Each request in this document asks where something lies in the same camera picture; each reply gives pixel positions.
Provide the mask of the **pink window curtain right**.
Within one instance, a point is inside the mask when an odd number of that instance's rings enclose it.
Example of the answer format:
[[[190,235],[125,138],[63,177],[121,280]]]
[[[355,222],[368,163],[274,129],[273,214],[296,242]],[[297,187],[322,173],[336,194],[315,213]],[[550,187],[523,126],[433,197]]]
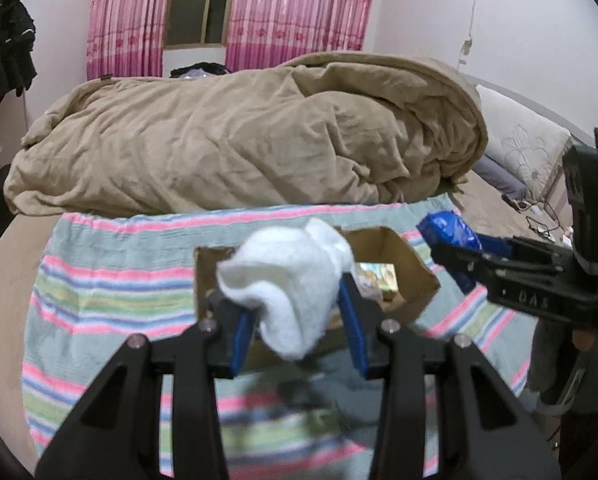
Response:
[[[372,0],[232,0],[225,65],[260,70],[309,53],[359,51]]]

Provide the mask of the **small green white carton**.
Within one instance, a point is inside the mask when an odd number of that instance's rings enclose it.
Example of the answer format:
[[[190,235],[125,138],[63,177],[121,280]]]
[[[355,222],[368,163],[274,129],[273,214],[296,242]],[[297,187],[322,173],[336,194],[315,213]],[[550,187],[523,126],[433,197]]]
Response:
[[[360,294],[378,304],[391,302],[398,294],[398,280],[391,263],[358,262],[355,283]]]

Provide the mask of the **grey pillow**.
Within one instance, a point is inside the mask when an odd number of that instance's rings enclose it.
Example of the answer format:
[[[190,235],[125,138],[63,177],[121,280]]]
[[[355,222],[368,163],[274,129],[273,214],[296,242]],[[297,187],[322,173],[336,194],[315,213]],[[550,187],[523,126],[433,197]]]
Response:
[[[500,194],[514,200],[524,200],[526,198],[527,187],[524,183],[488,156],[483,155],[474,163],[472,170],[482,180],[496,188]]]

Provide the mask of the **white sock pair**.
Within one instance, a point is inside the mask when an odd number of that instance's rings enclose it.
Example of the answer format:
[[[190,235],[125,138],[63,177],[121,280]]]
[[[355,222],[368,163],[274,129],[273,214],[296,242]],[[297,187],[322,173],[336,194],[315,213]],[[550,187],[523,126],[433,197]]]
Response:
[[[342,275],[354,267],[348,241],[323,220],[251,234],[216,266],[218,288],[256,312],[261,337],[286,361],[305,358],[326,333]]]

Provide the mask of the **tan crumpled duvet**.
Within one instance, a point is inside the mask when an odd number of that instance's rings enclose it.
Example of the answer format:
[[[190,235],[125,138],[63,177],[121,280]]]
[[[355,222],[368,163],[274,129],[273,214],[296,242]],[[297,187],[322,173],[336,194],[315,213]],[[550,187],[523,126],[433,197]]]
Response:
[[[480,96],[454,68],[323,52],[223,76],[81,84],[22,138],[4,195],[27,216],[416,203],[486,144]]]

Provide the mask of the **brown cardboard box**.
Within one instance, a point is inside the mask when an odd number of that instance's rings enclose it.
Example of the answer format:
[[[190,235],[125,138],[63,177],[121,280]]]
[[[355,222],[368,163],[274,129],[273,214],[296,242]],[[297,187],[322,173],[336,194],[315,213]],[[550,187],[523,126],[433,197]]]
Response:
[[[227,377],[342,348],[344,274],[405,324],[440,288],[412,244],[386,226],[344,230],[313,218],[258,229],[236,247],[201,246],[195,260],[197,314],[218,321],[223,337],[211,354]]]

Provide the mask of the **striped pastel towel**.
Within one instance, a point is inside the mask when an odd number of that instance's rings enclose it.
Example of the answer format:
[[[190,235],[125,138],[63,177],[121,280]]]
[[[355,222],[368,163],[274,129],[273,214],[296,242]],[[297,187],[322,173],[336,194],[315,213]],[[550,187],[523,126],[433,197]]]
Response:
[[[320,205],[233,209],[105,219],[65,214],[50,237],[32,287],[22,363],[24,416],[35,447],[55,432],[127,336],[161,339],[197,317],[194,252],[236,246],[266,226],[319,218],[347,230],[386,226],[427,258],[417,231],[438,196],[413,205]],[[218,412],[235,479],[363,479],[372,453],[346,437],[336,404],[290,408],[277,385],[300,370],[282,364],[219,382]]]

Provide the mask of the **pink window curtain left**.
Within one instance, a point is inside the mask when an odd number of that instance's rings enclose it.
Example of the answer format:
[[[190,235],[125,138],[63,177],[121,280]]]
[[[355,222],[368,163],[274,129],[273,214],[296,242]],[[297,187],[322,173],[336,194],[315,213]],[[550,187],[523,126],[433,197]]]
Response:
[[[86,78],[160,77],[169,0],[92,0]]]

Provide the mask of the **white embroidered pillow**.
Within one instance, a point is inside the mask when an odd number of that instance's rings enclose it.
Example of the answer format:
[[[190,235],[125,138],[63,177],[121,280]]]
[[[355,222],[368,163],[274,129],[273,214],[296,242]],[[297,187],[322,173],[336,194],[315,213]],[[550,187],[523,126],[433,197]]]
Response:
[[[544,197],[572,145],[570,131],[496,90],[482,84],[476,90],[489,135],[485,155],[520,180],[531,198]]]

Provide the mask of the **blue tissue pack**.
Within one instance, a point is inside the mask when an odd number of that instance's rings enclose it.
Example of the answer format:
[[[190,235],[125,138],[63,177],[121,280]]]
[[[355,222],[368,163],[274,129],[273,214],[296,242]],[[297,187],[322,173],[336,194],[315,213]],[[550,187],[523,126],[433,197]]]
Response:
[[[471,260],[461,262],[459,257],[482,254],[482,244],[477,234],[459,214],[450,210],[427,214],[418,223],[417,229],[431,249],[433,262],[448,271],[464,294],[471,292],[477,282],[462,272],[462,269],[468,268]]]

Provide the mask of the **pink window curtain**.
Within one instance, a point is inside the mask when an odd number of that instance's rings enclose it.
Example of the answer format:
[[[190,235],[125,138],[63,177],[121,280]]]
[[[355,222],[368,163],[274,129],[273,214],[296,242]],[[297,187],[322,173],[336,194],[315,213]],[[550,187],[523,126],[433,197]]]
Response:
[[[260,70],[309,53],[359,51],[372,0],[232,0],[225,65]]]
[[[169,0],[92,0],[86,78],[160,77]]]

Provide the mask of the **grey fleece glove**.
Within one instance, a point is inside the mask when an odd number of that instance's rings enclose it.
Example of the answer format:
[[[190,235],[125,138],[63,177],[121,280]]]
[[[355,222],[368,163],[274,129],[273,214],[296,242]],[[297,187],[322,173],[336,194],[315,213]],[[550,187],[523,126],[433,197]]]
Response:
[[[287,408],[329,410],[349,440],[364,448],[375,446],[384,383],[358,374],[348,352],[265,367],[260,378]]]

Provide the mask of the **dark hanging clothes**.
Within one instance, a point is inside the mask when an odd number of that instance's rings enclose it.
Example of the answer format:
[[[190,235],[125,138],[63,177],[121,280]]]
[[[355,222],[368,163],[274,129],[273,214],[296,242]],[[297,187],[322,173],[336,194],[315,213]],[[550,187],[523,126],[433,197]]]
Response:
[[[36,27],[22,0],[0,4],[0,102],[14,91],[21,96],[37,75],[32,61]]]

